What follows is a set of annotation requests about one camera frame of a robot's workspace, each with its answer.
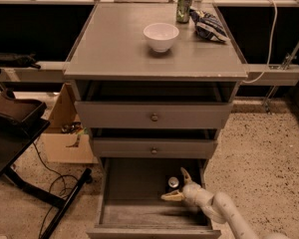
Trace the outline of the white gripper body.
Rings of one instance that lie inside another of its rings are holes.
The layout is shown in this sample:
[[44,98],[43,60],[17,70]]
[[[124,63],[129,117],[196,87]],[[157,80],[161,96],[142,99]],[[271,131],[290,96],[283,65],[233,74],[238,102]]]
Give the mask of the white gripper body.
[[195,182],[188,183],[182,193],[188,203],[199,207],[206,206],[211,199],[211,193]]

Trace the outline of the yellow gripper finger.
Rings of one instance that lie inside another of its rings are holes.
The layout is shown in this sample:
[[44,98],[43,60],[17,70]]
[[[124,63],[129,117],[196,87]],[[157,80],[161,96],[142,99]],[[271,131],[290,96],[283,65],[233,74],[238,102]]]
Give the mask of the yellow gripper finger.
[[191,183],[192,179],[191,179],[191,176],[188,173],[188,171],[185,168],[183,168],[183,167],[180,168],[180,171],[181,171],[181,173],[183,175],[184,184]]
[[160,198],[165,201],[182,201],[184,199],[184,196],[181,191],[174,190],[172,192],[163,194]]

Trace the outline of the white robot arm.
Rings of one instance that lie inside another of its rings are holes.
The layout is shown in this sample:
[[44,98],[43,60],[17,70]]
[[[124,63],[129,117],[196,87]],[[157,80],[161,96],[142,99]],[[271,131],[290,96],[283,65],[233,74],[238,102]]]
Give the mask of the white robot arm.
[[163,194],[165,201],[186,201],[199,207],[212,221],[227,223],[235,239],[260,239],[237,209],[231,197],[224,192],[211,193],[194,182],[185,168],[180,169],[184,185],[182,189]]

